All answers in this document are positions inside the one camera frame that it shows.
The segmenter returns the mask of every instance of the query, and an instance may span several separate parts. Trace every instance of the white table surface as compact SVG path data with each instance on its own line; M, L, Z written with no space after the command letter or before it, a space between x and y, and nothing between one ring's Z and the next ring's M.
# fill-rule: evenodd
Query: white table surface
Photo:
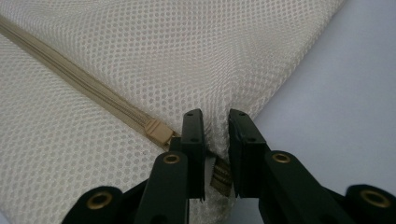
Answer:
M396 195L396 1L347 0L255 123L323 186ZM258 200L226 223L262 223Z

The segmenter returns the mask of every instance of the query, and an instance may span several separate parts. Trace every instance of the mesh bag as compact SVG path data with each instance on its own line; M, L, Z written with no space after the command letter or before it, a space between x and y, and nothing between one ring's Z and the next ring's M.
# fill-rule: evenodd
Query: mesh bag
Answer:
M0 14L179 133L182 114L201 108L209 149L227 159L229 109L254 118L342 2L3 0ZM0 57L0 208L12 222L60 222L88 189L148 177L157 147L4 38ZM192 223L230 209L206 193Z

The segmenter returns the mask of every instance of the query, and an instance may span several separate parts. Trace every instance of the zipper tape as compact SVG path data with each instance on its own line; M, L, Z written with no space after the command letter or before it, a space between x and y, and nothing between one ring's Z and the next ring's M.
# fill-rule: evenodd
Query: zipper tape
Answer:
M102 82L70 62L62 54L0 15L0 33L46 65L59 77L73 86L116 118L167 151L173 136L180 134L164 122L154 119L131 105ZM216 157L210 185L224 196L230 196L232 178L229 165Z

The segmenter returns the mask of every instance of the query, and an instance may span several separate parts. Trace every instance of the beige zipper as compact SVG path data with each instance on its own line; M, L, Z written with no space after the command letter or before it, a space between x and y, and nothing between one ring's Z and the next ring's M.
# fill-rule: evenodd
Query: beige zipper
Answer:
M154 119L131 105L102 82L70 62L62 54L2 16L0 16L0 33L30 53L75 89L94 100L132 129L145 135L162 149L167 151L170 139L173 136L179 136L164 122ZM211 186L221 194L229 196L231 183L231 172L228 164L217 157L210 181Z

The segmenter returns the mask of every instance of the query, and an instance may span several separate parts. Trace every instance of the zipper teeth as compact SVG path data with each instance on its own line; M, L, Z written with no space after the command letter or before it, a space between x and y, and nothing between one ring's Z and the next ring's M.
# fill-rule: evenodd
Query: zipper teeth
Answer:
M122 120L132 129L146 135L145 126L153 117L119 97L113 90L70 62L62 54L23 31L20 27L1 15L0 33L30 53L75 89L104 107L108 112ZM173 136L180 136L180 134L174 133ZM152 141L165 151L169 149L169 145L160 145L155 140ZM213 167L210 185L220 194L228 197L230 196L232 183L229 165L217 157Z

